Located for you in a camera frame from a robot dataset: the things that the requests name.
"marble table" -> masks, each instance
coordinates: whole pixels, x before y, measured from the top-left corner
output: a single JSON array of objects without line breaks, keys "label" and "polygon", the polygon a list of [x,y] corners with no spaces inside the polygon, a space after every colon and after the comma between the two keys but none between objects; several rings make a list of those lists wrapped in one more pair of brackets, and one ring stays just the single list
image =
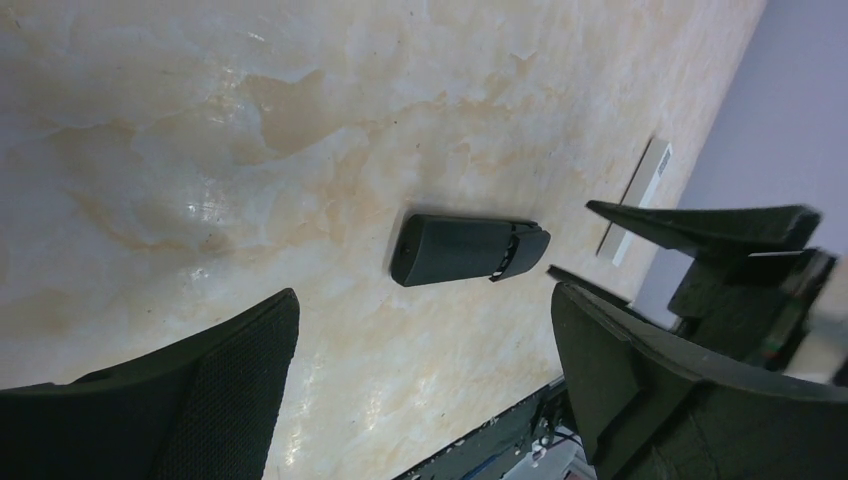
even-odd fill
[{"label": "marble table", "polygon": [[[389,479],[560,374],[556,263],[595,257],[652,135],[672,207],[764,1],[6,0],[0,387],[69,382],[285,287],[268,478]],[[539,267],[404,289],[411,208],[538,221]]]}]

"white rectangular object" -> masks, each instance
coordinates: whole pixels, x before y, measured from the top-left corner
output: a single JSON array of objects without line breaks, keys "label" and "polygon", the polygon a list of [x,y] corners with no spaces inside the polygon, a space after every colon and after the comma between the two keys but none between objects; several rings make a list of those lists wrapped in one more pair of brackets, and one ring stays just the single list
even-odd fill
[{"label": "white rectangular object", "polygon": [[[671,144],[656,137],[652,138],[621,204],[628,207],[647,208],[651,204],[654,192],[657,191],[657,185],[669,160],[671,160]],[[632,240],[632,233],[618,225],[611,225],[601,242],[598,256],[608,258],[613,265],[619,266]]]}]

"beige marble surface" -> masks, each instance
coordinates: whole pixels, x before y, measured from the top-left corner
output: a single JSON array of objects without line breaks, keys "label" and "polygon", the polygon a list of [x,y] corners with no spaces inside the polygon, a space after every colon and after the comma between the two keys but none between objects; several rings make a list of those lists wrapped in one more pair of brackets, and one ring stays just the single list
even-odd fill
[{"label": "beige marble surface", "polygon": [[67,382],[284,288],[269,478],[388,479],[560,373],[543,266],[402,289],[406,209],[595,258],[651,135],[673,206],[763,1],[0,0],[0,387]]}]

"gray wall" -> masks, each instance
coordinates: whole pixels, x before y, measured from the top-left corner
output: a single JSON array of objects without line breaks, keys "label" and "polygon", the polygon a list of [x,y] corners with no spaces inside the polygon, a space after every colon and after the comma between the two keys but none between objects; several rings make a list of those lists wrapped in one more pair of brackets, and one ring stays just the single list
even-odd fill
[{"label": "gray wall", "polygon": [[[824,212],[811,244],[848,253],[848,1],[772,0],[679,208],[806,203]],[[660,250],[635,306],[663,325],[689,267]]]}]

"marble pattern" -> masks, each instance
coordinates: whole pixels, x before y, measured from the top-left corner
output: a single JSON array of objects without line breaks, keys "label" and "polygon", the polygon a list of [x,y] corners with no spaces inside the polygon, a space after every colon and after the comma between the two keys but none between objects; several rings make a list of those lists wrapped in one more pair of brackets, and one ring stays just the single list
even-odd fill
[{"label": "marble pattern", "polygon": [[391,478],[560,374],[543,267],[403,289],[403,213],[595,257],[651,135],[673,206],[764,1],[0,0],[0,387],[68,382],[293,287],[268,478]]}]

